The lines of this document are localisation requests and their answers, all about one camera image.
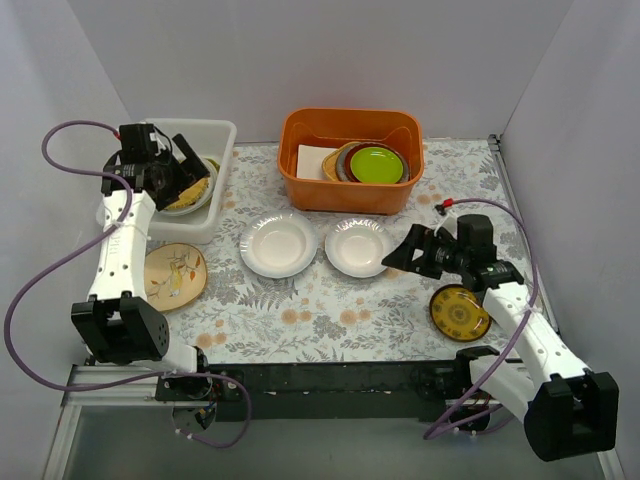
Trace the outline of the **tan bird pattern plate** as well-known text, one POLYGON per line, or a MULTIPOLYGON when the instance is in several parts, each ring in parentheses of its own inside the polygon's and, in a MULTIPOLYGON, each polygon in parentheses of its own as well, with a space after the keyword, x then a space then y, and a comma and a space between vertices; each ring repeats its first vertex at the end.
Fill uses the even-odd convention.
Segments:
POLYGON ((193 245, 170 243, 149 252, 144 263, 147 302, 160 312, 196 300, 208 283, 204 255, 193 245))

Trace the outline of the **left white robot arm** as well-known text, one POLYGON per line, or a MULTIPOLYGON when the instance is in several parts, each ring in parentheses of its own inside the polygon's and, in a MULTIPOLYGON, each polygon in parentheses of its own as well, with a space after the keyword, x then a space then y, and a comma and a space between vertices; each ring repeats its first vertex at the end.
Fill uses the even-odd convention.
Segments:
POLYGON ((104 165, 103 230, 88 298, 71 321, 99 363, 169 372, 167 388, 200 400, 213 377, 204 352, 170 337, 165 316, 147 301, 144 264, 154 213, 210 172, 182 135, 168 138, 150 123, 122 125, 121 148, 104 165))

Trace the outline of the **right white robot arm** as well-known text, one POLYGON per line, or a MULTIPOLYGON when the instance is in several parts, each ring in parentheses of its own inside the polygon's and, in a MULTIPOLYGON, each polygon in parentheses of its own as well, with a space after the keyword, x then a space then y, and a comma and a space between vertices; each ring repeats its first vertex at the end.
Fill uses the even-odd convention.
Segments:
POLYGON ((452 373, 464 397, 486 391, 523 424, 543 461, 614 448, 619 388, 607 372, 595 373, 535 312, 538 288, 527 287, 508 261, 497 257, 493 225, 485 215, 463 215, 456 229, 414 224, 383 265, 438 279, 458 275, 482 298, 482 309, 511 339, 493 361, 477 357, 452 373))

